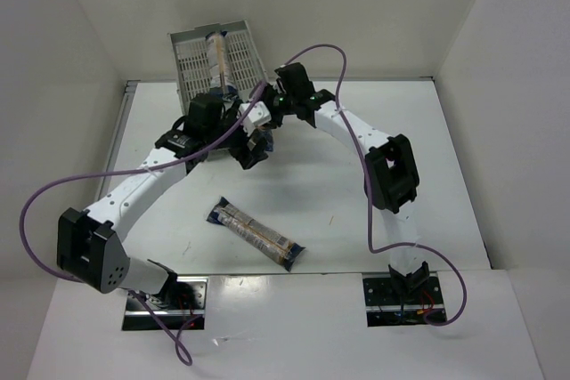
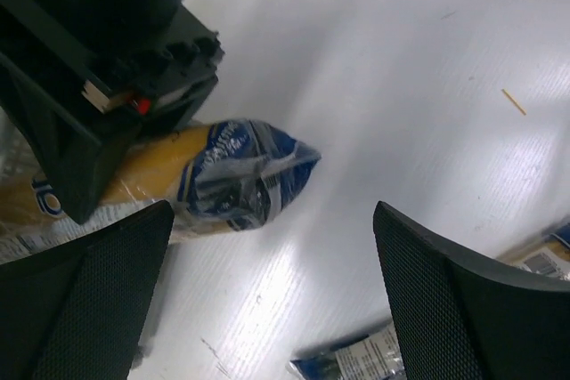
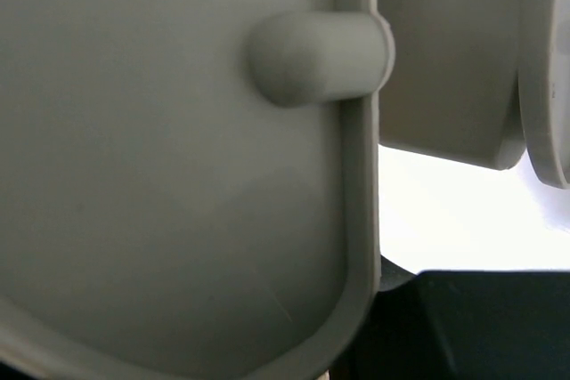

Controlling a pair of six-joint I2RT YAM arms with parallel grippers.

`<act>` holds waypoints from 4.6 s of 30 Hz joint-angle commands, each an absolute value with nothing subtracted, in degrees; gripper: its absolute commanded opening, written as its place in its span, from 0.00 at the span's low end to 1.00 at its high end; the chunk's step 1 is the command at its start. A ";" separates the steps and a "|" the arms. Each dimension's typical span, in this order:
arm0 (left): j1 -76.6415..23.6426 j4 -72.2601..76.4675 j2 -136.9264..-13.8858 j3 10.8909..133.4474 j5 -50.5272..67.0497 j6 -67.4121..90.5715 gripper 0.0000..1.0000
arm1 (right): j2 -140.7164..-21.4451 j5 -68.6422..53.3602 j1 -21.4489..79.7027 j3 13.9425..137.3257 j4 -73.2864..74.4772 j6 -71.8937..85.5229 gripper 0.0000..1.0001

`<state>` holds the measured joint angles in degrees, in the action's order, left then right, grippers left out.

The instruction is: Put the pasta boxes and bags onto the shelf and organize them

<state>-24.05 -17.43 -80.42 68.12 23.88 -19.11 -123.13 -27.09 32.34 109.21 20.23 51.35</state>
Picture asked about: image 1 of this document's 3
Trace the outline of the blue orange spaghetti bag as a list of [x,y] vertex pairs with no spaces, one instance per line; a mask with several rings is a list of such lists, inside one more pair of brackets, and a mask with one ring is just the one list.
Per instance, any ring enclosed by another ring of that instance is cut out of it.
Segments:
[[274,151],[273,130],[268,127],[259,127],[258,131],[261,133],[261,136],[265,139],[265,151],[269,153],[273,152]]
[[223,101],[233,102],[239,98],[239,91],[232,75],[226,35],[225,30],[218,30],[205,37],[210,77],[209,92]]

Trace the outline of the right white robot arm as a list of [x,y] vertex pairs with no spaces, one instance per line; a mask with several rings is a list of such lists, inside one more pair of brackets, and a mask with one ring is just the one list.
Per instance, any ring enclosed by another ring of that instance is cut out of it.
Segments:
[[268,110],[265,128],[282,126],[294,116],[353,150],[362,165],[367,198],[368,247],[380,254],[390,249],[389,275],[403,300],[427,280],[428,267],[410,254],[419,234],[412,203],[418,196],[419,172],[410,140],[381,132],[360,119],[339,99],[339,91],[316,90],[299,62],[276,69],[277,85],[266,87],[260,103]]

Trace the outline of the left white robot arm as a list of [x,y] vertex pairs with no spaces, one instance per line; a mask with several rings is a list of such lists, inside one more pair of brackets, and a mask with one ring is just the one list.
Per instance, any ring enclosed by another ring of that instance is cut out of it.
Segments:
[[227,106],[212,94],[198,95],[187,114],[156,140],[139,174],[129,175],[84,210],[70,208],[61,215],[58,267],[103,294],[132,289],[162,306],[178,304],[190,292],[177,273],[129,256],[123,243],[144,213],[207,158],[210,144],[229,150],[244,169],[265,159],[267,140],[260,128],[270,120],[262,102]]

